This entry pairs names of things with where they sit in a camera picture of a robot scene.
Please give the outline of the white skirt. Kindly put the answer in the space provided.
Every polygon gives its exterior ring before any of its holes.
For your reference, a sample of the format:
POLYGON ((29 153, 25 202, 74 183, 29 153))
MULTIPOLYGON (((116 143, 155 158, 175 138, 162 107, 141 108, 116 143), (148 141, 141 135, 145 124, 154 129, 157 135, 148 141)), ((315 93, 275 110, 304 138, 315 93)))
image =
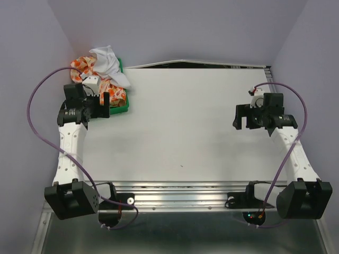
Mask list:
POLYGON ((101 78, 113 81, 114 86, 130 89, 131 84, 125 74, 120 70, 120 62, 111 46, 94 48, 89 53, 96 58, 93 71, 101 78))

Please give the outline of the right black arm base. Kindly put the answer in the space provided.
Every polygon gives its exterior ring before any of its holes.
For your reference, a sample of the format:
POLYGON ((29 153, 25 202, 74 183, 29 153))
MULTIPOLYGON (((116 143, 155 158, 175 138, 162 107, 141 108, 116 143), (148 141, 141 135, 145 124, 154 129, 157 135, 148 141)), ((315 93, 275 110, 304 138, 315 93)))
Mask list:
POLYGON ((243 218, 249 225, 262 226, 266 220, 264 201, 246 192, 228 192, 225 207, 243 210, 243 218))

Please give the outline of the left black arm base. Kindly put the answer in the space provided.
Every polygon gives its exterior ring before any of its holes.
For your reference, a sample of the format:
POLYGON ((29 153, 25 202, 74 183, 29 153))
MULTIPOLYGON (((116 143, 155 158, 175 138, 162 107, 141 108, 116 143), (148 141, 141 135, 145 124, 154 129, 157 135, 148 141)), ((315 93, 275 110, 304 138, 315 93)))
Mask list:
POLYGON ((122 230, 134 223, 139 215, 133 193, 112 194, 99 204, 98 221, 101 228, 122 230))

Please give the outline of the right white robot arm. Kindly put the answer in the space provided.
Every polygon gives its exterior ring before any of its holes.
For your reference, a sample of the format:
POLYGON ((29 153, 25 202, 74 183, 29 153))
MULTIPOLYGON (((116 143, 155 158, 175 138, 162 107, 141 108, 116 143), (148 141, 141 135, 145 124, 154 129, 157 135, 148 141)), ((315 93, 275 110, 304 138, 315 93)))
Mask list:
POLYGON ((230 194, 230 208, 257 208, 258 214, 246 216, 249 223, 262 224, 265 208, 275 207, 282 219, 313 219, 323 216, 332 195, 329 182, 320 179, 313 170, 303 146, 298 140, 301 134, 292 115, 284 112, 281 93, 265 93, 257 90, 252 94, 249 104, 236 106, 233 126, 242 128, 242 118, 246 119, 246 128, 265 128, 283 158, 286 187, 263 181, 249 182, 243 193, 230 194))

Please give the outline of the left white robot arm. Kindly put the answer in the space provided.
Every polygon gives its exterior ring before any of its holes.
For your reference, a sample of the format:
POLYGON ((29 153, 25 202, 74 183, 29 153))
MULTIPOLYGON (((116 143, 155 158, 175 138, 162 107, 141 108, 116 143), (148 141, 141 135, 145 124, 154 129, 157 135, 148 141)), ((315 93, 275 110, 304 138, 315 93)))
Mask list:
POLYGON ((65 101, 57 117, 60 149, 52 186, 45 188, 44 197, 60 220, 95 214, 99 197, 84 179, 84 140, 90 119, 110 117, 110 95, 100 102, 99 83, 64 85, 65 101))

